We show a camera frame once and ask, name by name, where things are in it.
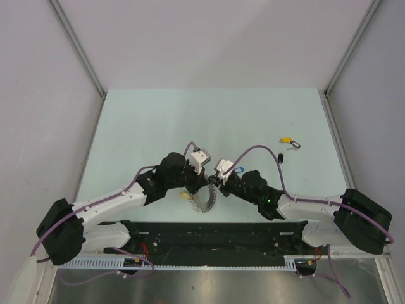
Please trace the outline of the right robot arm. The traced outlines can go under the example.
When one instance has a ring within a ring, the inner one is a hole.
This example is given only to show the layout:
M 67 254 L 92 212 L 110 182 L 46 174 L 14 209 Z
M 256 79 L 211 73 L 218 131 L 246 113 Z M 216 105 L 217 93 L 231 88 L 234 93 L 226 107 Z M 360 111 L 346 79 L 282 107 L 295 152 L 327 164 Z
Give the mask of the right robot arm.
M 292 247 L 307 254 L 314 247 L 351 244 L 361 251 L 380 255 L 392 244 L 392 214 L 356 189 L 329 197 L 298 197 L 270 187 L 257 170 L 242 176 L 235 172 L 209 178 L 225 196 L 234 195 L 255 205 L 268 220 L 289 220 L 301 225 Z

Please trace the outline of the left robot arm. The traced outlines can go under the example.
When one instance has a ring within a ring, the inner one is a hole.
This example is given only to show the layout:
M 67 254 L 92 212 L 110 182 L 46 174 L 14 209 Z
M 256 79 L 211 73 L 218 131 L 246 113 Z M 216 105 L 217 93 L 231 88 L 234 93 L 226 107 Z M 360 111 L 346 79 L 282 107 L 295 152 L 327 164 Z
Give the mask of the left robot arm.
M 171 189 L 186 188 L 194 194 L 208 185 L 204 165 L 210 155 L 197 150 L 189 156 L 171 152 L 159 165 L 142 167 L 129 185 L 114 193 L 84 202 L 55 201 L 39 224 L 34 246 L 43 246 L 55 266 L 73 260 L 81 252 L 121 248 L 135 252 L 140 238 L 127 221 L 101 226 L 109 217 L 142 208 L 164 198 Z

